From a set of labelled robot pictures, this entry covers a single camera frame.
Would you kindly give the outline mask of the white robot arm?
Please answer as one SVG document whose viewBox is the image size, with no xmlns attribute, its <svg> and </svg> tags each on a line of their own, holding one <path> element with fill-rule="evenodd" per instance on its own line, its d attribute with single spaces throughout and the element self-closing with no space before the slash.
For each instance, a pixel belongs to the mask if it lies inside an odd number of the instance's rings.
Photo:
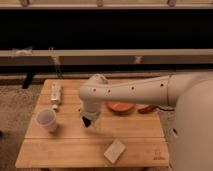
<svg viewBox="0 0 213 171">
<path fill-rule="evenodd" d="M 171 171 L 213 171 L 213 73 L 187 73 L 110 84 L 101 74 L 78 90 L 81 115 L 100 116 L 101 104 L 120 101 L 175 109 L 169 144 Z"/>
</svg>

